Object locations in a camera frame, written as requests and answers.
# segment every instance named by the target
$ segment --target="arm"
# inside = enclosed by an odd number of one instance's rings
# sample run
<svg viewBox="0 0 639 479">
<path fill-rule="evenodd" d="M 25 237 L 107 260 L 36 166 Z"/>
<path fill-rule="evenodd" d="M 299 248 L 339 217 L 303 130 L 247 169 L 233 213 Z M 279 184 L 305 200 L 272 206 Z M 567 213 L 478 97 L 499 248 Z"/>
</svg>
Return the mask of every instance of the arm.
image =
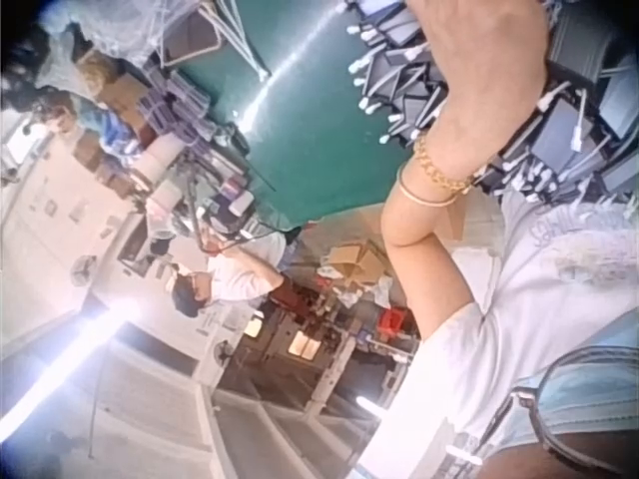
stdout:
<svg viewBox="0 0 639 479">
<path fill-rule="evenodd" d="M 545 81 L 547 29 L 536 0 L 412 0 L 449 87 L 448 101 L 424 146 L 432 163 L 461 181 L 487 164 L 534 110 Z M 405 186 L 432 203 L 451 198 L 411 159 Z M 472 302 L 463 276 L 434 226 L 443 208 L 409 199 L 395 185 L 381 230 L 422 338 Z"/>
<path fill-rule="evenodd" d="M 250 254 L 239 246 L 225 249 L 222 254 L 241 262 L 247 269 L 254 272 L 257 277 L 264 279 L 271 287 L 271 290 L 279 287 L 284 282 L 284 276 L 268 262 Z"/>
</svg>

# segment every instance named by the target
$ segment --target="stack of tablets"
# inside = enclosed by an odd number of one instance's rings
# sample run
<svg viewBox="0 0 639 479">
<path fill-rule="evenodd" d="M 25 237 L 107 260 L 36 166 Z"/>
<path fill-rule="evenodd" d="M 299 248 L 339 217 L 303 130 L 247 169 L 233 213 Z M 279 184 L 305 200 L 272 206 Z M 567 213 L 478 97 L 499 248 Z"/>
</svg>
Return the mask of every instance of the stack of tablets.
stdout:
<svg viewBox="0 0 639 479">
<path fill-rule="evenodd" d="M 547 204 L 589 201 L 606 208 L 621 202 L 630 216 L 639 204 L 637 48 L 589 2 L 550 3 L 546 91 L 475 185 L 494 196 L 515 188 L 530 202 Z M 369 48 L 348 68 L 361 88 L 359 107 L 387 115 L 381 143 L 409 148 L 445 105 L 445 79 L 403 1 L 345 5 L 358 20 L 347 32 Z"/>
</svg>

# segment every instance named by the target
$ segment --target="white shirt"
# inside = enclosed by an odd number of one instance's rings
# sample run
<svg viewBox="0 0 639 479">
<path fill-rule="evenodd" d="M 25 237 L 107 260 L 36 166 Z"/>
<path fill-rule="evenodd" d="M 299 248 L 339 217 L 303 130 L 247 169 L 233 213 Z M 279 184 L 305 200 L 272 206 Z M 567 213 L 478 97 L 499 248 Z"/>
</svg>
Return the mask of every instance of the white shirt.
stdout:
<svg viewBox="0 0 639 479">
<path fill-rule="evenodd" d="M 278 232 L 242 244 L 242 249 L 273 267 L 277 267 L 284 255 L 287 242 Z M 272 287 L 241 262 L 223 254 L 211 257 L 208 264 L 211 274 L 212 300 L 244 301 L 271 292 Z"/>
<path fill-rule="evenodd" d="M 444 379 L 431 372 L 424 381 L 448 395 L 456 432 L 480 437 L 517 380 L 639 305 L 637 224 L 622 209 L 588 216 L 590 205 L 551 210 L 506 195 L 506 251 L 490 308 L 463 307 L 422 346 L 446 365 Z"/>
</svg>

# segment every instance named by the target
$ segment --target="green table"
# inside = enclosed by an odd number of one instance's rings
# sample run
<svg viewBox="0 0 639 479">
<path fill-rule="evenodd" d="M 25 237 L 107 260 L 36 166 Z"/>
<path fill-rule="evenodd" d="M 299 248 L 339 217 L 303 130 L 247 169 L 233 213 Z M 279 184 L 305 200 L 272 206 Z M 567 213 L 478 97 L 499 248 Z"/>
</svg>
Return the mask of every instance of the green table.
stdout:
<svg viewBox="0 0 639 479">
<path fill-rule="evenodd" d="M 252 190 L 300 225 L 379 203 L 407 152 L 380 145 L 386 112 L 368 116 L 347 67 L 366 52 L 346 34 L 340 0 L 238 0 L 248 37 L 273 72 L 260 83 L 231 45 L 182 66 L 209 91 L 219 120 L 250 125 Z"/>
</svg>

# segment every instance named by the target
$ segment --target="gold bangle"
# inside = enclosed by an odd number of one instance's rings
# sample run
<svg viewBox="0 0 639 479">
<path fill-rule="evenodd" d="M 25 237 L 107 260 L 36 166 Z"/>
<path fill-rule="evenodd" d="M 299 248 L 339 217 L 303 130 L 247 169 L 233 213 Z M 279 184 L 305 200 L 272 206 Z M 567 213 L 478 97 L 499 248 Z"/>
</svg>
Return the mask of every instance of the gold bangle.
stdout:
<svg viewBox="0 0 639 479">
<path fill-rule="evenodd" d="M 471 178 L 467 178 L 464 181 L 451 180 L 441 170 L 433 164 L 430 155 L 426 150 L 426 134 L 421 133 L 415 140 L 415 146 L 413 148 L 412 157 L 416 160 L 430 180 L 438 187 L 449 190 L 454 195 L 463 192 L 470 187 L 472 181 Z"/>
<path fill-rule="evenodd" d="M 403 183 L 403 178 L 401 177 L 401 174 L 403 173 L 403 169 L 405 166 L 406 166 L 406 163 L 400 165 L 399 168 L 397 169 L 397 185 L 399 186 L 399 190 L 409 200 L 423 207 L 431 207 L 431 208 L 443 208 L 443 207 L 447 207 L 448 205 L 452 205 L 455 202 L 455 200 L 457 199 L 457 194 L 454 194 L 448 200 L 445 200 L 443 202 L 429 202 L 415 195 Z"/>
</svg>

